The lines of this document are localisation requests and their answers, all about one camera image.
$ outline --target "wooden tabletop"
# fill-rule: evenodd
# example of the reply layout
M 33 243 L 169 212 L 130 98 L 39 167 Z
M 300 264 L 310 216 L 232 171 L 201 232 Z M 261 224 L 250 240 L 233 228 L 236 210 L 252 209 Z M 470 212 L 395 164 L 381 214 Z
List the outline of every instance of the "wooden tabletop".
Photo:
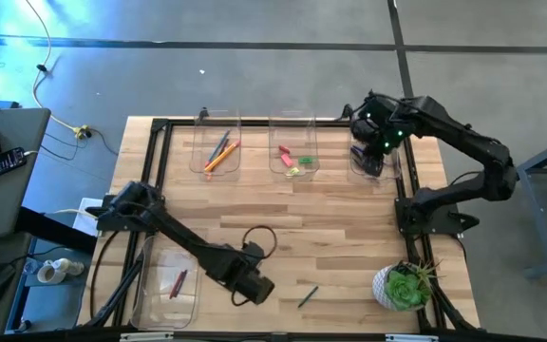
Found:
M 141 178 L 151 117 L 129 117 L 111 184 L 119 192 L 129 181 Z M 393 180 L 354 182 L 348 167 L 348 131 L 318 128 L 320 168 L 312 181 L 287 182 L 272 177 L 267 127 L 243 127 L 241 165 L 236 181 L 204 181 L 192 172 L 193 127 L 175 127 L 168 154 L 163 194 L 169 213 L 209 242 L 238 247 L 244 232 L 257 224 L 273 227 L 278 247 L 263 261 L 261 273 L 275 289 L 261 305 L 235 307 L 230 293 L 205 275 L 198 278 L 197 307 L 187 331 L 263 331 L 318 333 L 414 333 L 415 313 L 396 313 L 379 305 L 371 283 L 383 267 L 406 259 L 403 238 L 397 232 Z M 412 139 L 421 186 L 446 185 L 436 139 Z M 161 139 L 154 165 L 158 165 Z M 151 180 L 155 179 L 154 166 Z M 407 195 L 410 185 L 406 181 Z M 97 275 L 95 308 L 98 310 L 119 283 L 128 241 L 119 233 L 107 251 Z M 92 266 L 108 235 L 97 244 Z M 267 232 L 250 239 L 265 250 L 271 247 Z M 465 319 L 479 320 L 463 253 L 450 237 L 432 236 L 440 284 Z M 313 288 L 319 290 L 301 309 L 299 301 Z M 124 322 L 132 315 L 135 290 L 129 291 Z M 89 319 L 89 282 L 80 319 Z M 433 323 L 433 312 L 428 308 Z

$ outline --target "gray floor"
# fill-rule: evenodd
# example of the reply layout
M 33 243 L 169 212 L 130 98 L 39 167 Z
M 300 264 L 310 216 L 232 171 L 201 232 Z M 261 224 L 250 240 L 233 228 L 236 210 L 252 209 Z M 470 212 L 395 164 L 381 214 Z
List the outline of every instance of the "gray floor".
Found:
M 88 0 L 32 2 L 55 37 L 394 42 L 385 0 L 103 0 L 98 7 Z M 547 46 L 547 1 L 397 0 L 397 5 L 407 44 Z M 0 34 L 43 36 L 25 3 L 7 0 L 0 0 Z M 45 53 L 44 47 L 13 38 L 0 46 L 1 100 L 33 106 L 34 65 Z M 52 53 L 50 65 L 56 64 L 39 89 L 42 102 L 61 119 L 100 129 L 116 148 L 129 115 L 194 115 L 206 105 L 238 108 L 245 115 L 295 108 L 331 117 L 371 88 L 402 95 L 394 51 L 56 47 Z M 516 163 L 547 146 L 547 54 L 408 53 L 407 60 L 416 94 L 433 96 L 458 121 L 499 138 Z M 56 123 L 47 132 L 72 143 Z M 73 152 L 50 138 L 44 145 L 68 156 Z M 441 149 L 450 180 L 478 167 L 447 145 Z M 100 197 L 114 165 L 115 156 L 98 139 L 74 161 L 40 154 L 25 205 L 52 212 L 77 207 L 82 197 Z M 543 255 L 520 189 L 506 202 L 474 200 L 461 208 L 481 218 L 465 244 L 482 326 L 547 337 L 547 277 L 528 281 L 521 273 Z

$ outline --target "plastic container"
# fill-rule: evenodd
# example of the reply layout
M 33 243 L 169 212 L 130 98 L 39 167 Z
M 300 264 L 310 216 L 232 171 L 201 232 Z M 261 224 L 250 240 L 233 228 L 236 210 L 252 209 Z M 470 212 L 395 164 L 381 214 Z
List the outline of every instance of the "plastic container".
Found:
M 311 181 L 320 168 L 313 113 L 282 111 L 270 116 L 269 125 L 269 159 L 274 180 Z
M 199 279 L 198 262 L 174 241 L 164 236 L 145 240 L 139 282 L 139 296 L 130 323 L 142 330 L 182 329 L 197 314 Z M 179 294 L 171 293 L 180 274 L 187 275 Z
M 381 175 L 378 177 L 372 176 L 365 172 L 365 170 L 355 161 L 351 153 L 351 147 L 357 146 L 364 148 L 365 145 L 361 142 L 357 142 L 349 133 L 349 145 L 348 145 L 348 181 L 352 183 L 367 184 L 383 181 L 395 181 L 401 175 L 400 168 L 400 153 L 398 149 L 393 149 L 390 154 L 384 156 L 384 165 L 381 171 Z
M 237 181 L 241 160 L 241 144 L 222 159 L 210 172 L 205 171 L 210 161 L 217 158 L 224 143 L 226 147 L 242 140 L 242 121 L 237 111 L 207 110 L 207 115 L 197 115 L 194 126 L 194 143 L 190 169 L 203 181 Z

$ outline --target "black metal frame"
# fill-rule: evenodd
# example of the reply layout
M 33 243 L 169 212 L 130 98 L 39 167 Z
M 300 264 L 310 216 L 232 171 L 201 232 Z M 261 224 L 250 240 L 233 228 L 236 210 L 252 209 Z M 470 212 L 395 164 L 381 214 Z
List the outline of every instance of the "black metal frame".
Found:
M 145 153 L 145 160 L 142 167 L 142 174 L 141 174 L 141 181 L 149 182 L 149 175 L 151 174 L 151 168 L 153 166 L 153 159 L 155 156 L 155 149 L 156 149 L 156 142 L 158 140 L 158 136 L 163 131 L 163 145 L 161 147 L 160 152 L 160 163 L 158 166 L 158 172 L 156 175 L 156 184 L 155 187 L 158 189 L 162 189 L 163 187 L 163 181 L 165 177 L 165 171 L 166 166 L 168 163 L 168 154 L 170 151 L 170 143 L 172 141 L 172 134 L 175 126 L 193 126 L 195 124 L 193 119 L 153 119 L 153 122 L 151 123 L 151 130 L 149 135 L 149 143 L 147 145 L 147 151 Z M 259 127 L 259 126 L 267 126 L 268 121 L 267 119 L 257 119 L 257 120 L 242 120 L 241 125 L 243 127 Z M 349 128 L 349 122 L 336 122 L 332 120 L 327 121 L 318 121 L 316 120 L 315 123 L 317 128 L 323 128 L 323 127 L 337 127 L 337 128 Z M 419 188 L 419 183 L 417 180 L 417 170 L 415 167 L 415 160 L 413 156 L 412 147 L 410 145 L 410 140 L 407 139 L 405 141 L 405 151 L 406 151 L 406 159 L 408 164 L 408 172 L 411 178 L 411 187 L 413 192 L 417 191 Z M 396 180 L 396 189 L 398 191 L 398 197 L 400 199 L 406 198 L 406 190 L 405 190 L 405 184 L 402 177 Z M 123 264 L 123 270 L 122 270 L 122 278 L 127 274 L 128 270 L 133 264 L 136 250 L 137 250 L 137 243 L 139 240 L 139 234 L 140 232 L 131 232 L 130 233 L 130 239 L 128 240 L 128 246 L 124 258 L 124 264 Z M 415 239 L 413 236 L 410 235 L 403 235 L 406 241 L 406 252 L 409 258 L 409 261 L 414 263 L 419 263 L 420 259 L 416 257 L 417 249 L 415 248 Z M 423 235 L 421 237 L 422 244 L 424 247 L 424 261 L 425 262 L 432 262 L 434 259 L 431 244 L 429 241 L 429 238 L 427 235 Z M 135 292 L 134 297 L 134 305 L 136 306 L 137 300 L 138 300 L 138 288 Z M 119 304 L 119 306 L 116 308 L 113 316 L 113 325 L 114 326 L 120 326 L 122 325 L 122 319 L 123 319 L 123 308 L 125 306 L 125 298 L 123 298 Z M 436 320 L 436 327 L 438 328 L 445 328 L 445 320 L 443 316 L 443 311 L 438 305 L 438 303 L 434 302 L 434 308 L 435 308 L 435 320 Z M 418 322 L 419 322 L 419 328 L 420 331 L 431 328 L 431 325 L 429 324 L 429 321 L 427 320 L 427 316 L 425 314 L 425 310 L 421 309 L 417 312 Z M 363 336 L 363 334 L 342 334 L 346 337 L 352 337 L 354 335 L 360 335 Z M 319 333 L 315 336 L 326 336 L 329 338 L 328 333 Z M 366 336 L 372 337 L 373 334 L 366 334 Z

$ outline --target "red object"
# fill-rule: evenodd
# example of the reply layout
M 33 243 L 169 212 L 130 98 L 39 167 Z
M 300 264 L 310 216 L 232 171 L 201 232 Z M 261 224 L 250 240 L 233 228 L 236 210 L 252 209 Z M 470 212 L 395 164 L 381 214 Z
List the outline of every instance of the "red object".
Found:
M 289 155 L 287 155 L 286 153 L 282 155 L 282 161 L 284 162 L 284 164 L 287 166 L 287 167 L 291 167 L 292 166 L 292 159 L 291 157 L 289 157 Z
M 284 153 L 288 153 L 288 154 L 291 154 L 291 150 L 286 147 L 286 146 L 282 146 L 282 145 L 279 145 L 277 148 L 280 149 L 280 151 L 284 152 Z
M 186 276 L 187 276 L 187 270 L 184 270 L 180 273 L 179 277 L 177 277 L 177 281 L 175 282 L 175 286 L 172 287 L 172 291 L 170 292 L 168 299 L 172 299 L 173 297 L 176 297 L 179 294 L 180 287 L 182 286 L 182 282 L 185 280 Z

